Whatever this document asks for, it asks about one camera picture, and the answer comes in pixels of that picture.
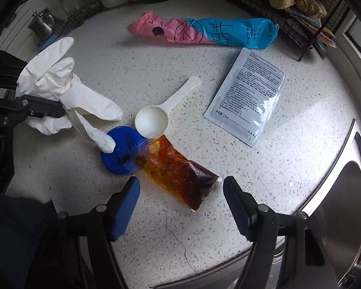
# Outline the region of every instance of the plastic scoop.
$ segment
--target plastic scoop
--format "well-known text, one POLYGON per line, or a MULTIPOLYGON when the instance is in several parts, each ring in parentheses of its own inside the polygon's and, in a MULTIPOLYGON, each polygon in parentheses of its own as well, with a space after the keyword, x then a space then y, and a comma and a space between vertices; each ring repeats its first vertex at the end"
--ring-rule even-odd
POLYGON ((135 128, 145 138, 159 138, 168 127, 171 110, 195 87, 200 84, 199 77, 191 77, 185 84, 161 105, 142 108, 135 117, 135 128))

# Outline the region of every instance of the white glove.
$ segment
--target white glove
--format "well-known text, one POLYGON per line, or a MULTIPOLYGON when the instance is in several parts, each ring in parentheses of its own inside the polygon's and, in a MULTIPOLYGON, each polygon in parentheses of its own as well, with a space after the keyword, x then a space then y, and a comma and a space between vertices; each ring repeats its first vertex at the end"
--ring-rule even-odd
POLYGON ((24 94, 60 101, 66 110, 61 118, 33 118, 26 122, 45 135, 72 126, 88 141, 94 142, 105 153, 112 153, 115 141, 91 126, 81 114, 93 114, 103 120, 121 120, 121 108, 103 95, 91 90, 72 72, 74 60, 62 59, 73 44, 73 38, 63 38, 35 56, 20 73, 16 97, 24 94))

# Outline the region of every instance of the white speckled countertop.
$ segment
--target white speckled countertop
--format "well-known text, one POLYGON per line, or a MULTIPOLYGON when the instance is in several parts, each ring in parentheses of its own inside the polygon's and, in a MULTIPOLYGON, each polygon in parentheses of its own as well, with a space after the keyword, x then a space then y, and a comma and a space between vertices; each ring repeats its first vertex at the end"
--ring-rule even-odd
MULTIPOLYGON (((119 123, 89 120, 108 131, 133 126, 137 111, 160 104, 193 75, 199 88, 172 112, 166 133, 174 147, 216 174, 233 175, 259 203, 292 213, 319 184, 359 112, 331 62, 299 49, 281 33, 259 55, 289 73, 278 105, 254 148, 203 117, 240 52, 214 45, 178 45, 132 36, 126 26, 151 9, 163 18, 248 18, 225 0, 171 0, 126 4, 97 14, 74 30, 67 53, 74 72, 90 88, 114 100, 124 112, 119 123)), ((57 211, 88 212, 121 190, 128 177, 110 174, 99 150, 74 129, 45 136, 25 124, 14 133, 16 174, 11 196, 47 201, 57 211)), ((143 185, 126 234, 114 243, 130 288, 178 280, 214 267, 246 250, 222 192, 201 211, 175 207, 143 185)))

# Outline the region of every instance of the screw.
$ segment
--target screw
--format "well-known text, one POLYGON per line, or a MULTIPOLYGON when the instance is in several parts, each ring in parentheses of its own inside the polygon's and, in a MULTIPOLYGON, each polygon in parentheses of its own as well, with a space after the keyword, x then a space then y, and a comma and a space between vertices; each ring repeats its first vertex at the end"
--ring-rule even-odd
POLYGON ((67 212, 59 212, 58 213, 58 220, 62 220, 62 219, 65 219, 66 217, 68 216, 68 213, 67 212))
POLYGON ((98 212, 104 212, 105 210, 107 209, 107 206, 105 204, 99 204, 97 207, 96 207, 96 210, 98 212))
POLYGON ((303 219, 303 220, 309 218, 308 214, 306 214, 305 212, 302 212, 302 211, 299 211, 299 212, 297 213, 297 215, 298 215, 299 218, 301 218, 301 219, 303 219))
POLYGON ((260 204, 258 205, 258 210, 261 212, 267 212, 269 210, 269 207, 266 204, 260 204))

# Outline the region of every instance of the stainless steel sink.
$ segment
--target stainless steel sink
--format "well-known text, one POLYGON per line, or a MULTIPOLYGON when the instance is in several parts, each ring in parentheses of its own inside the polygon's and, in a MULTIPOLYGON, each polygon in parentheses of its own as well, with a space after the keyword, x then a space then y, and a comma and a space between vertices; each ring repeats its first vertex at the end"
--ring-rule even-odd
MULTIPOLYGON (((297 211, 316 219, 338 284, 348 277, 361 254, 361 127, 353 121, 347 138, 324 180, 297 211)), ((275 288, 283 257, 283 239, 276 245, 267 289, 275 288)), ((212 270, 158 289, 228 288, 239 277, 248 252, 212 270)))

